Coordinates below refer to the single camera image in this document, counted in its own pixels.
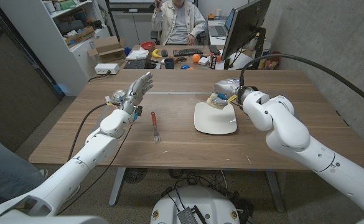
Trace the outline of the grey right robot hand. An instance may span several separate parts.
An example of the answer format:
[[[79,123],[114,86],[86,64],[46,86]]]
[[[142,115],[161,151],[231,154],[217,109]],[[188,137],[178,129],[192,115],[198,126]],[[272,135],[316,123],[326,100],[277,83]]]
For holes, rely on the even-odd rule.
[[[249,88],[243,88],[242,94],[238,96],[240,90],[240,81],[235,78],[227,78],[216,82],[213,86],[212,94],[207,99],[207,103],[216,108],[224,109],[224,107],[232,101],[232,97],[235,96],[235,100],[239,105],[242,105],[245,98],[251,93]]]

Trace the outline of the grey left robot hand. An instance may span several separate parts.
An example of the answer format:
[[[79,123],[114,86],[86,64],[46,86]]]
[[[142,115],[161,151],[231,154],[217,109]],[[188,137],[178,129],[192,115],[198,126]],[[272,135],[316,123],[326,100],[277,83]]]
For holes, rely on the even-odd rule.
[[[152,77],[152,72],[147,72],[129,86],[123,100],[123,111],[132,114],[134,107],[140,104],[144,94],[153,87]]]

